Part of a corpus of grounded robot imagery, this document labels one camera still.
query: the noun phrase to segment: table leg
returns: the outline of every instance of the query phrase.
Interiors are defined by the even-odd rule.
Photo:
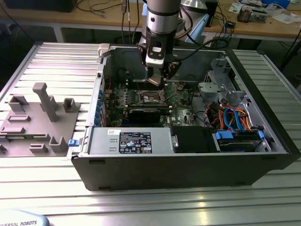
[[[52,26],[54,32],[55,32],[55,37],[57,42],[65,42],[62,34],[61,27],[58,24],[54,24]]]
[[[92,36],[92,42],[95,43],[96,42],[96,32],[94,29],[91,29],[91,36]]]

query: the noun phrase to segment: black cable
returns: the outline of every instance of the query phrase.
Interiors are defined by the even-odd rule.
[[[92,5],[92,6],[91,6],[91,8],[93,8],[94,6],[98,6],[98,5],[107,4],[107,3],[109,3],[110,1],[112,1],[112,0],[108,0],[108,1],[106,1],[106,2],[103,2],[103,3],[96,3],[96,4]]]
[[[283,41],[279,41],[279,42],[281,42],[282,44],[284,44],[284,45],[286,45],[287,47],[291,47],[291,45],[289,45],[289,44],[286,44],[285,42],[283,42]]]
[[[286,65],[290,62],[292,57],[297,54],[298,50],[301,48],[301,41],[298,42],[298,44],[293,48],[293,50],[287,55],[284,62],[281,64],[280,70],[283,71]]]
[[[194,97],[194,94],[192,95],[192,98],[191,98],[191,104],[190,104],[190,106],[191,106],[191,111],[192,111],[192,113],[196,116],[196,118],[197,119],[199,119],[203,124],[204,124],[204,126],[206,126],[206,122],[203,120],[203,119],[201,119],[200,117],[198,117],[196,114],[197,113],[199,113],[199,112],[194,112],[194,110],[193,110],[193,107],[192,107],[192,100],[193,100],[193,97]]]
[[[137,17],[138,17],[138,21],[137,21],[137,25],[134,29],[134,33],[133,33],[133,36],[132,36],[132,44],[134,44],[134,40],[135,40],[135,34],[136,34],[136,30],[139,26],[139,23],[140,23],[140,16],[139,16],[139,1],[137,0]]]
[[[130,0],[127,0],[128,10],[128,42],[131,44],[131,13],[130,13]]]
[[[3,10],[3,12],[12,20],[14,21],[14,23],[27,35],[27,37],[34,43],[34,40],[30,37],[30,35],[24,31],[24,29],[20,26],[20,24],[18,24],[8,13],[7,11],[4,9],[4,7],[0,4],[1,9]]]
[[[181,10],[183,10],[183,12],[186,14],[186,16],[188,17],[189,21],[190,21],[190,28],[193,28],[193,20],[191,18],[191,16],[189,15],[189,13],[181,6]]]
[[[192,53],[190,53],[189,55],[187,55],[184,58],[180,58],[180,59],[176,59],[176,61],[183,61],[188,59],[189,57],[191,57],[192,55],[194,55],[195,53],[197,53],[200,49],[204,48],[204,46],[208,45],[211,42],[215,42],[215,41],[224,41],[226,44],[224,46],[222,46],[221,48],[227,47],[229,45],[229,41],[227,39],[224,38],[217,38],[217,39],[211,39],[205,43],[203,43],[203,45],[201,45],[200,47],[198,47],[196,50],[194,50]]]
[[[76,5],[76,8],[82,10],[82,11],[85,11],[85,12],[97,12],[97,11],[102,11],[102,10],[106,10],[106,9],[109,9],[109,8],[112,8],[112,7],[115,7],[115,6],[120,6],[122,5],[121,3],[120,4],[116,4],[116,5],[113,5],[113,6],[109,6],[107,8],[101,8],[101,9],[96,9],[96,10],[86,10],[86,9],[83,9],[83,8],[80,8],[79,7],[79,4],[82,2],[83,0],[80,0],[77,5]]]
[[[190,20],[190,24],[193,26],[193,21],[192,21],[192,18],[191,16],[187,13],[187,11],[184,9],[184,8],[181,8],[183,9],[183,12],[187,15],[187,17],[189,18]],[[202,46],[200,43],[198,43],[197,41],[195,41],[189,34],[186,34],[187,37],[196,45],[198,46]],[[205,49],[219,49],[219,48],[214,48],[214,47],[207,47],[207,46],[204,46],[203,48]]]
[[[301,33],[301,29],[299,30],[299,33],[298,35],[296,36],[295,40],[293,41],[291,47],[289,48],[289,50],[287,51],[287,53],[285,54],[283,60],[282,60],[282,63],[281,63],[281,66],[280,66],[280,71],[283,71],[283,69],[285,68],[285,66],[288,64],[288,62],[290,61],[290,59],[292,58],[291,55],[289,55],[289,52],[291,51],[291,49],[293,48],[294,44],[296,43],[297,39],[299,38],[300,36],[300,33]]]
[[[283,47],[283,48],[285,48],[286,50],[288,50],[288,48],[287,47],[285,47],[283,44],[282,44],[282,42],[281,41],[278,41],[279,42],[279,44]]]
[[[124,13],[122,14],[122,21],[121,21],[121,36],[122,36],[122,43],[124,43],[124,37],[123,37],[123,23],[124,23]]]
[[[193,75],[193,74],[185,74],[185,75],[183,75],[179,80],[181,81],[185,76],[191,76],[191,77],[193,77],[197,82],[199,82],[198,79],[196,78],[196,76]]]

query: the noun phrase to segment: floor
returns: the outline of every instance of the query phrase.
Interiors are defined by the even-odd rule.
[[[55,34],[49,27],[29,27],[23,26],[24,30],[37,42],[56,42]],[[6,84],[10,76],[15,69],[19,66],[22,59],[26,56],[26,53],[32,46],[32,41],[20,30],[17,26],[12,26],[12,35],[0,36],[0,89]],[[121,33],[119,31],[95,31],[88,29],[73,29],[65,28],[63,33],[66,38],[66,42],[77,43],[119,43],[121,44]],[[228,48],[236,49],[239,44],[239,39],[232,39]],[[243,49],[247,49],[249,45],[239,45]],[[257,50],[264,51],[268,57],[274,62],[276,66],[281,64],[287,49],[282,47],[278,41],[262,41]],[[301,81],[295,78],[295,74],[301,73],[301,67],[299,66],[301,61],[301,53],[299,52],[284,70],[284,75],[288,80],[297,87]]]

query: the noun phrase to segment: slotted aluminum table surface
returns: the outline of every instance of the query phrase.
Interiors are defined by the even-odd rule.
[[[271,60],[256,51],[234,50],[242,66],[275,113],[295,145],[301,150],[301,96]],[[239,78],[235,77],[241,90]]]
[[[45,81],[48,94],[57,101],[72,97],[81,103],[73,137],[82,136],[97,48],[58,43],[33,47],[1,93],[0,120],[10,110],[7,102],[13,94],[38,102],[32,87],[36,81]],[[279,114],[280,106],[275,101],[273,108]],[[289,131],[300,129],[298,119],[287,126]],[[270,172],[253,186],[91,192],[66,157],[0,158],[0,191],[0,209],[43,214],[54,226],[301,225],[300,161]]]

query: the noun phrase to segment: circuit board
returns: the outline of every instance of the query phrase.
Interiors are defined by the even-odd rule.
[[[194,126],[196,117],[190,107],[190,89],[184,84],[170,83],[159,90],[128,89],[119,84],[106,91],[107,122],[109,127],[139,127],[130,121],[130,112],[158,111],[156,123],[141,123],[148,127]]]

